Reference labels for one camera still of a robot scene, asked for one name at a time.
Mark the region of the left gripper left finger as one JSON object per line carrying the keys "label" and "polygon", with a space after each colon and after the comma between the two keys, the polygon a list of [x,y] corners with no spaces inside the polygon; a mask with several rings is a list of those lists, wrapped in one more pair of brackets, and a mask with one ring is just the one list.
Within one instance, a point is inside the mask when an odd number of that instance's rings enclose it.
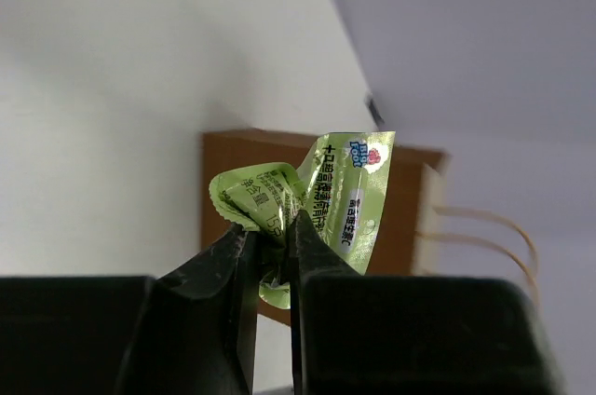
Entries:
{"label": "left gripper left finger", "polygon": [[2,279],[2,392],[251,393],[256,239],[232,225],[161,278]]}

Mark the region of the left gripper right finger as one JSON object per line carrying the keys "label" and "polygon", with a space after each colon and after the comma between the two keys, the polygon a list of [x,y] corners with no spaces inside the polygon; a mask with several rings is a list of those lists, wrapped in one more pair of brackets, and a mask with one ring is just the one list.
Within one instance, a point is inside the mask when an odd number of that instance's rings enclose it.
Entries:
{"label": "left gripper right finger", "polygon": [[287,231],[298,394],[562,394],[535,307],[502,279],[362,276],[308,213]]}

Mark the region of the green snack packet front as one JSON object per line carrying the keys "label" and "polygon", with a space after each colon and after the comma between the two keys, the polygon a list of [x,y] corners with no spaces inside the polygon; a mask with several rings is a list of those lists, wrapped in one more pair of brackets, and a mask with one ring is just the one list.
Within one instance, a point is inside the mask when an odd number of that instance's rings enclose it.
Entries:
{"label": "green snack packet front", "polygon": [[285,275],[287,231],[306,211],[316,233],[349,266],[367,270],[386,200],[395,134],[334,132],[318,137],[299,167],[270,162],[227,170],[209,185],[215,210],[258,231],[265,249],[259,295],[280,309],[291,306]]}

